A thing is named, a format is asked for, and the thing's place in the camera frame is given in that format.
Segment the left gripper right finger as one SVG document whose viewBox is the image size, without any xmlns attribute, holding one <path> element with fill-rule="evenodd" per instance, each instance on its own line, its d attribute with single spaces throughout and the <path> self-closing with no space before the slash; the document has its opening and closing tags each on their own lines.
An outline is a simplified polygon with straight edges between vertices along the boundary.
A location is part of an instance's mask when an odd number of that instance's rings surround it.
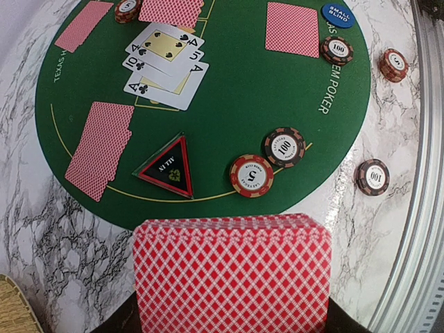
<svg viewBox="0 0 444 333">
<path fill-rule="evenodd" d="M 370 331 L 351 318 L 332 298 L 329 298 L 327 333 L 370 333 Z"/>
</svg>

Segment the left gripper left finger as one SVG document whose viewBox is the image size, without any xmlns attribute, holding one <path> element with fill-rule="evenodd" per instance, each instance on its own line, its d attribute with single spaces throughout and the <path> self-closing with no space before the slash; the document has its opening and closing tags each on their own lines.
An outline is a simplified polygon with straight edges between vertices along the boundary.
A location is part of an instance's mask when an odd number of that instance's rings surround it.
<svg viewBox="0 0 444 333">
<path fill-rule="evenodd" d="M 141 333 L 136 292 L 91 333 Z"/>
</svg>

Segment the red playing card deck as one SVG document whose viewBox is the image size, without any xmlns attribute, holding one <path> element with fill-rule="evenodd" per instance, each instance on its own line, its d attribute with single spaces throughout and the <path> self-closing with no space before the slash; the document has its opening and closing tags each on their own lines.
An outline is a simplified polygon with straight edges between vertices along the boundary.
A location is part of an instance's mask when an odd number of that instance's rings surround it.
<svg viewBox="0 0 444 333">
<path fill-rule="evenodd" d="M 324 332 L 332 239 L 305 214 L 135 228 L 143 332 Z"/>
</svg>

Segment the black poker chip stack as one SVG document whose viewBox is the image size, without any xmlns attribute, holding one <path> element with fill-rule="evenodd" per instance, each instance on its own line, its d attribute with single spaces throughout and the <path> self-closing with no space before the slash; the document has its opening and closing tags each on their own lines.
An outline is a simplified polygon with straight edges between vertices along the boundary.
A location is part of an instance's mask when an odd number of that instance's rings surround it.
<svg viewBox="0 0 444 333">
<path fill-rule="evenodd" d="M 389 169 L 378 159 L 362 162 L 355 172 L 357 187 L 367 196 L 382 195 L 389 187 Z"/>
</svg>

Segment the triangular all-in dealer button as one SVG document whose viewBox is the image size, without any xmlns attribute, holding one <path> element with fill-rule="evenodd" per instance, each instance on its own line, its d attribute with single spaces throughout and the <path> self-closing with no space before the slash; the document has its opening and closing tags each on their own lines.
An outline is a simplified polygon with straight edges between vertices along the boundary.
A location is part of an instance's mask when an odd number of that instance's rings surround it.
<svg viewBox="0 0 444 333">
<path fill-rule="evenodd" d="M 185 133 L 178 133 L 139 165 L 132 175 L 153 185 L 194 198 Z"/>
</svg>

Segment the red chips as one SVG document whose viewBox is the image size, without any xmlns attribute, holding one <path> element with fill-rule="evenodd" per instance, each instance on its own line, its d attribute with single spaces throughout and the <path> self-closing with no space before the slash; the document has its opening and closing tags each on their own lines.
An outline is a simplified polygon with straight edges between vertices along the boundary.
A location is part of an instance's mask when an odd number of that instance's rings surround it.
<svg viewBox="0 0 444 333">
<path fill-rule="evenodd" d="M 142 6 L 141 0 L 120 1 L 114 9 L 114 18 L 117 23 L 126 24 L 134 20 Z"/>
<path fill-rule="evenodd" d="M 234 190 L 246 198 L 258 198 L 272 187 L 274 172 L 263 157 L 245 154 L 230 167 L 230 182 Z"/>
</svg>

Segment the black chips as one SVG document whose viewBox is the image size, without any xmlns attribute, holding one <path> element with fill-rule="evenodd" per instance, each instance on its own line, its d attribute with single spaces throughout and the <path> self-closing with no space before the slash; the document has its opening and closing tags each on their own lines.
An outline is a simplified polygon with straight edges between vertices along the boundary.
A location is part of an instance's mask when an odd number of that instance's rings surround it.
<svg viewBox="0 0 444 333">
<path fill-rule="evenodd" d="M 291 127 L 276 128 L 264 141 L 264 152 L 269 162 L 291 168 L 305 156 L 306 142 L 298 130 Z"/>
<path fill-rule="evenodd" d="M 320 45 L 320 54 L 330 64 L 344 66 L 354 58 L 352 45 L 340 36 L 328 36 Z"/>
</svg>

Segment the card dealt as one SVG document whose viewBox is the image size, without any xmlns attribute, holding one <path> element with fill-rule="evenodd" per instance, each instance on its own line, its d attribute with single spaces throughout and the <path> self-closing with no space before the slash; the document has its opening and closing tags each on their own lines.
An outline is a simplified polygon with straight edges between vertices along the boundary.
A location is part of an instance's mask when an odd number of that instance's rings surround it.
<svg viewBox="0 0 444 333">
<path fill-rule="evenodd" d="M 90 108 L 65 179 L 96 202 L 115 179 L 121 154 L 132 135 L 129 124 L 134 109 L 98 101 Z"/>
<path fill-rule="evenodd" d="M 55 41 L 55 45 L 73 53 L 83 44 L 113 5 L 111 2 L 105 1 L 90 1 L 87 3 Z"/>
<path fill-rule="evenodd" d="M 318 12 L 312 8 L 268 2 L 265 48 L 319 57 Z"/>
</svg>

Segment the ace of clubs card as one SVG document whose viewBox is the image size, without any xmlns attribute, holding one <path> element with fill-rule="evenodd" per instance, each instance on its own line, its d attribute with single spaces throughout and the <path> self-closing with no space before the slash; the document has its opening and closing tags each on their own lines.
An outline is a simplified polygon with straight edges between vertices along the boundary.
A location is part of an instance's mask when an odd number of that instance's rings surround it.
<svg viewBox="0 0 444 333">
<path fill-rule="evenodd" d="M 209 67 L 210 65 L 205 62 L 197 62 L 173 91 L 161 88 L 151 80 L 133 72 L 123 90 L 186 111 Z"/>
</svg>

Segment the ten of clubs card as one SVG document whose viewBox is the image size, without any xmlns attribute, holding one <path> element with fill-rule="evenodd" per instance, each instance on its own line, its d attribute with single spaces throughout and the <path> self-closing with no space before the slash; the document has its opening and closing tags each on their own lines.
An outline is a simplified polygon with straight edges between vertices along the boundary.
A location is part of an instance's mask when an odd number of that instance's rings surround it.
<svg viewBox="0 0 444 333">
<path fill-rule="evenodd" d="M 189 74 L 194 63 L 198 62 L 204 55 L 205 53 L 201 50 L 194 51 L 188 60 L 173 70 L 171 75 L 168 75 L 131 55 L 123 61 L 122 65 L 147 79 L 150 84 L 152 83 L 154 85 L 154 87 L 173 91 Z"/>
</svg>

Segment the red poker chip stack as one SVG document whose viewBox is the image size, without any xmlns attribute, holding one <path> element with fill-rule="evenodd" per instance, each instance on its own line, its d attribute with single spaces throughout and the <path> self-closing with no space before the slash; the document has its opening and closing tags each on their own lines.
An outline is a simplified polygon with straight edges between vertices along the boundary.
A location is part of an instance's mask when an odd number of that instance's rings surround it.
<svg viewBox="0 0 444 333">
<path fill-rule="evenodd" d="M 400 83 L 407 76 L 409 64 L 399 51 L 387 49 L 379 59 L 379 69 L 385 79 Z"/>
</svg>

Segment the four of spades card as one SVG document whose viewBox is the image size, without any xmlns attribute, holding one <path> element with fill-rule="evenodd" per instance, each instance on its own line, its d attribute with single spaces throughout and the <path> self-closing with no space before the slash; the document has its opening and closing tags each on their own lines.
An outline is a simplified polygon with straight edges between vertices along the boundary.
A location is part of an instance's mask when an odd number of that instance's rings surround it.
<svg viewBox="0 0 444 333">
<path fill-rule="evenodd" d="M 126 47 L 126 52 L 172 76 L 185 67 L 204 43 L 204 39 L 178 27 L 150 23 Z"/>
</svg>

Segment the blue small blind button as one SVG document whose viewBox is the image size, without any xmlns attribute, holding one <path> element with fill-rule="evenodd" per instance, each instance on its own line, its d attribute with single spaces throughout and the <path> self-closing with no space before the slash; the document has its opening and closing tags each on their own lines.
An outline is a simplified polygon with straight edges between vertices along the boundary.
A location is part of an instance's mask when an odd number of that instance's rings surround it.
<svg viewBox="0 0 444 333">
<path fill-rule="evenodd" d="M 329 23 L 339 28 L 351 28 L 355 23 L 355 17 L 350 9 L 337 3 L 325 4 L 321 13 Z"/>
</svg>

